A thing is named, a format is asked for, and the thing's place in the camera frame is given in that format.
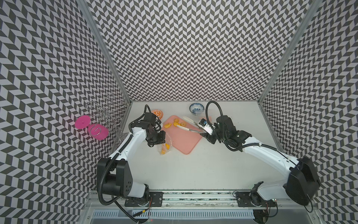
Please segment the metal tongs white tips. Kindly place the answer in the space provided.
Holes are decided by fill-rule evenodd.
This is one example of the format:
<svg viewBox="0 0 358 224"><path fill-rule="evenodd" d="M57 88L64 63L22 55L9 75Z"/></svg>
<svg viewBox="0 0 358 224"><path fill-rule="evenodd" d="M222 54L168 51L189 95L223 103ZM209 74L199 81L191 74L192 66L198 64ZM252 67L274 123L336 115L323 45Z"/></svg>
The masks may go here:
<svg viewBox="0 0 358 224"><path fill-rule="evenodd" d="M186 123L185 126L178 124L176 127L185 131L194 132L194 133L204 133L205 130L201 128L196 122L194 122L191 118L183 116L182 119Z"/></svg>

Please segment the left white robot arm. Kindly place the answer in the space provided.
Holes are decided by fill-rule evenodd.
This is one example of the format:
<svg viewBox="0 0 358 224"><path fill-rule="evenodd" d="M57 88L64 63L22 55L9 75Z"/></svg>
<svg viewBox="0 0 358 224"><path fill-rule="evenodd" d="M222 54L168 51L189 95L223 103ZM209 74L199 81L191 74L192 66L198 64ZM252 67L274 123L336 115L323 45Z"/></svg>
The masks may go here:
<svg viewBox="0 0 358 224"><path fill-rule="evenodd" d="M130 159L142 142L148 146L161 145L166 142L166 133L154 128L134 127L124 142L108 157L97 164L97 192L102 205L110 205L119 198L135 200L140 205L150 201L149 186L133 180Z"/></svg>

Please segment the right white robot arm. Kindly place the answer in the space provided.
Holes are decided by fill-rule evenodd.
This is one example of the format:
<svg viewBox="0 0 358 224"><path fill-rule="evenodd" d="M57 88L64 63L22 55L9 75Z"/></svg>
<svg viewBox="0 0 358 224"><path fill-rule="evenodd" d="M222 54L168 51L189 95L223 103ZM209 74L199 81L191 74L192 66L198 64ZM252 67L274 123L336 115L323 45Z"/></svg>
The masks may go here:
<svg viewBox="0 0 358 224"><path fill-rule="evenodd" d="M270 145L263 144L245 131L220 131L203 128L201 136L210 143L223 142L232 152L252 155L278 171L283 178L273 182L258 182L250 191L251 203L260 206L274 199L291 199L302 206L310 205L321 186L317 169L306 156L296 158L284 154Z"/></svg>

